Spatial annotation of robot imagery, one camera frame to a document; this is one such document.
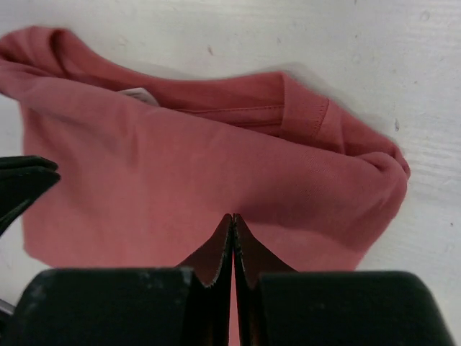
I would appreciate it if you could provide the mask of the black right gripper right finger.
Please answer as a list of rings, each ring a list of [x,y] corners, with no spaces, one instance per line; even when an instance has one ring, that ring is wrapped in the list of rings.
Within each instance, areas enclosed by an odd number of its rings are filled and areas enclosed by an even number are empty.
[[[431,291],[401,271],[298,272],[233,217],[242,345],[453,345]]]

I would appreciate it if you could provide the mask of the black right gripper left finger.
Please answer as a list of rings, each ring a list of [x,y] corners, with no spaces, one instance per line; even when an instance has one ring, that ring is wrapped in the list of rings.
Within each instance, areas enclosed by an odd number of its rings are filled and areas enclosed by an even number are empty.
[[[53,269],[6,325],[8,345],[227,345],[230,215],[176,267]]]

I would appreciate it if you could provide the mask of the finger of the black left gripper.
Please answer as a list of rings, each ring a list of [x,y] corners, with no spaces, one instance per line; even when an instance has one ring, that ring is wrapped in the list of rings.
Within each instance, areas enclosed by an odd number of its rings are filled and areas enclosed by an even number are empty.
[[[50,169],[2,169],[1,234],[60,179]]]
[[[58,165],[51,160],[42,158],[41,156],[8,156],[1,157],[1,171],[29,168],[44,168],[56,171]]]

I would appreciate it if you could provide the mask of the salmon red t-shirt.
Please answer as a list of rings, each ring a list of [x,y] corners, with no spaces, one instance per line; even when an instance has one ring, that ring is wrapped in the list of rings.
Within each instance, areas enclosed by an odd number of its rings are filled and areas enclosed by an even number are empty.
[[[294,270],[354,272],[411,175],[390,139],[281,72],[161,79],[28,27],[1,39],[1,93],[23,156],[61,176],[19,216],[48,270],[176,267],[240,215]],[[242,345],[231,239],[227,345]]]

